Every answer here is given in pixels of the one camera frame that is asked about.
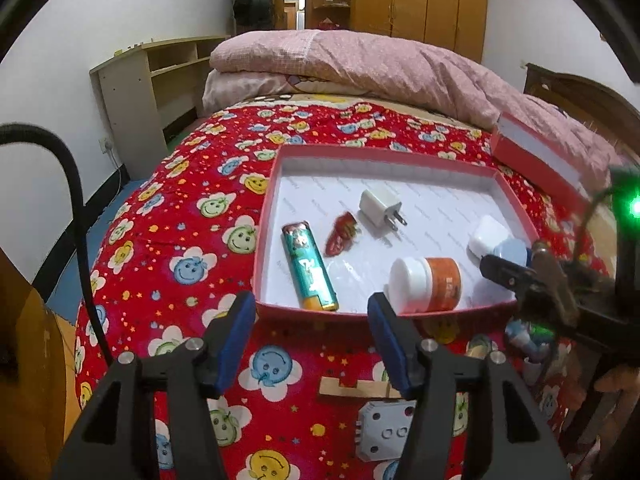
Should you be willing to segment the light blue round lid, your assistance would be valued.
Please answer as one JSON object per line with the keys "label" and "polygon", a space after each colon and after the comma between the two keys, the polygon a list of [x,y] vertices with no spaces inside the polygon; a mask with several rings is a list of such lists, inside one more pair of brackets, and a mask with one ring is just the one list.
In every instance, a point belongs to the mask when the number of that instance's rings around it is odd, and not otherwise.
{"label": "light blue round lid", "polygon": [[518,266],[529,266],[530,248],[519,238],[507,238],[494,248],[492,254]]}

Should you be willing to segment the white earbuds case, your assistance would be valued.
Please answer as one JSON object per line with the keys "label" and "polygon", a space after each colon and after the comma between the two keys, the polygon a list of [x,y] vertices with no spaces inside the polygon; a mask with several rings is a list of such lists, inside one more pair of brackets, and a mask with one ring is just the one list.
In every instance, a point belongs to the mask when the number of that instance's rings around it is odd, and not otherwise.
{"label": "white earbuds case", "polygon": [[510,237],[511,232],[506,226],[485,214],[471,233],[468,248],[472,255],[481,259]]}

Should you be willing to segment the grey plastic building plate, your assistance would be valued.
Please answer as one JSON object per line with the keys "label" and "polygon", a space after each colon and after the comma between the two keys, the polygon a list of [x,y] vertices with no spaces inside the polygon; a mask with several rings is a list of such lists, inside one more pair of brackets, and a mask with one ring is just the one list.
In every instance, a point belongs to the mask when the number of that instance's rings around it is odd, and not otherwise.
{"label": "grey plastic building plate", "polygon": [[370,401],[358,412],[356,455],[363,462],[398,460],[404,450],[416,402]]}

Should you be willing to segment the blue green toy figure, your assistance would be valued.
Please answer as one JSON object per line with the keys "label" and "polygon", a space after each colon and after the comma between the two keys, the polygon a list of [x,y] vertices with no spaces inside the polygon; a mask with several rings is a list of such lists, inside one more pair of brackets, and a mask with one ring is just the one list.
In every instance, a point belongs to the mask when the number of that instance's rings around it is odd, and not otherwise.
{"label": "blue green toy figure", "polygon": [[544,367],[549,364],[555,333],[547,327],[521,318],[511,318],[506,323],[506,341],[524,356],[523,378],[528,386],[538,382]]}

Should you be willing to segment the white orange pill bottle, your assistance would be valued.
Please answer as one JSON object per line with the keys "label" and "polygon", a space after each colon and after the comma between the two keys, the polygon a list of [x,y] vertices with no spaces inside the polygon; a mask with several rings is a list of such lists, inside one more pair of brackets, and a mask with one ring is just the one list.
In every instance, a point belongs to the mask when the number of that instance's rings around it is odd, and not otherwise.
{"label": "white orange pill bottle", "polygon": [[462,293],[458,264],[451,258],[398,258],[390,267],[386,296],[397,314],[448,312]]}

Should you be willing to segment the red box lid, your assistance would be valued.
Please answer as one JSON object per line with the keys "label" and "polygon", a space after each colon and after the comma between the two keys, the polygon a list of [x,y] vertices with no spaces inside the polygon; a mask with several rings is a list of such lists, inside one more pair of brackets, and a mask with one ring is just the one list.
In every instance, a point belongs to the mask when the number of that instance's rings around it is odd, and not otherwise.
{"label": "red box lid", "polygon": [[589,197],[580,174],[540,133],[508,113],[501,114],[489,141],[491,154],[567,209],[583,214]]}

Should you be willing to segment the red snack wrapper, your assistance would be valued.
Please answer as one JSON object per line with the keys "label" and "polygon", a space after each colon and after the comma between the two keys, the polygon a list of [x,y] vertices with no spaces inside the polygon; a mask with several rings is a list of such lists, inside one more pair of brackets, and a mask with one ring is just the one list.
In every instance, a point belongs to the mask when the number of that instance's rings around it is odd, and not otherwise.
{"label": "red snack wrapper", "polygon": [[324,253],[327,257],[336,257],[352,247],[356,236],[359,234],[359,226],[355,216],[346,211],[334,222],[333,229],[326,240]]}

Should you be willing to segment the dark wooden headboard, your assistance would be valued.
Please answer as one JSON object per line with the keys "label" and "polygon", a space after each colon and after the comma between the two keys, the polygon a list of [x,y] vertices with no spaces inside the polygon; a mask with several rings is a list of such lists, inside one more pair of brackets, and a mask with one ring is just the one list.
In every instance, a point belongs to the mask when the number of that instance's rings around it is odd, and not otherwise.
{"label": "dark wooden headboard", "polygon": [[616,91],[582,76],[527,63],[524,92],[605,138],[627,164],[639,165],[639,111]]}

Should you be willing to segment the red shallow box tray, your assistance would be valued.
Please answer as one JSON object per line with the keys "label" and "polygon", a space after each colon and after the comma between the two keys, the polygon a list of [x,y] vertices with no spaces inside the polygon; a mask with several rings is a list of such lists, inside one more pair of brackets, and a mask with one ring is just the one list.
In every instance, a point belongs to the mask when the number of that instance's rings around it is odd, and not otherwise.
{"label": "red shallow box tray", "polygon": [[[335,312],[309,311],[295,286],[282,229],[305,221],[320,250],[337,218],[350,212],[352,246],[322,260],[338,302]],[[386,289],[398,258],[448,257],[461,274],[454,313],[476,313],[512,301],[512,292],[480,274],[469,248],[490,217],[510,237],[532,244],[538,233],[497,169],[418,153],[343,145],[285,145],[273,161],[262,205],[253,290],[258,313],[291,320],[360,321],[367,302]]]}

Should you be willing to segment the pink folded quilt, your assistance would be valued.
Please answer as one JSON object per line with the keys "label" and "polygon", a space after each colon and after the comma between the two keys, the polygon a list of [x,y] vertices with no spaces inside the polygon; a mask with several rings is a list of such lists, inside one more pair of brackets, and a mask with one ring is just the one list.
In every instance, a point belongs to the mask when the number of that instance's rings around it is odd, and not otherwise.
{"label": "pink folded quilt", "polygon": [[508,113],[540,133],[579,171],[588,190],[608,184],[622,161],[611,144],[556,107],[519,92],[488,68],[431,44],[350,30],[258,30],[209,55],[207,113],[258,94],[280,93],[289,76],[434,110],[485,131]]}

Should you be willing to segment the beige wooden shelf unit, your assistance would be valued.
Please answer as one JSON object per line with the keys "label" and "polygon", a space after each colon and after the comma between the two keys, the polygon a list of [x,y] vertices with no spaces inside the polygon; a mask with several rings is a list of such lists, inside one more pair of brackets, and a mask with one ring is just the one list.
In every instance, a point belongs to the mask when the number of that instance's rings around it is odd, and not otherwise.
{"label": "beige wooden shelf unit", "polygon": [[148,178],[168,155],[167,136],[204,115],[209,55],[224,36],[139,44],[93,67],[116,152],[129,177]]}

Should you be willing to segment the white USB wall charger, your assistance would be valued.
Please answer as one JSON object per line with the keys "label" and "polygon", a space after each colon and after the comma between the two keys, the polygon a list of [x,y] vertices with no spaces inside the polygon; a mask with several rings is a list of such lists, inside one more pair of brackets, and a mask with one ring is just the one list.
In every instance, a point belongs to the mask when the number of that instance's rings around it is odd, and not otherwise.
{"label": "white USB wall charger", "polygon": [[402,201],[387,188],[364,190],[360,196],[359,209],[376,228],[398,231],[399,226],[408,226],[401,213]]}

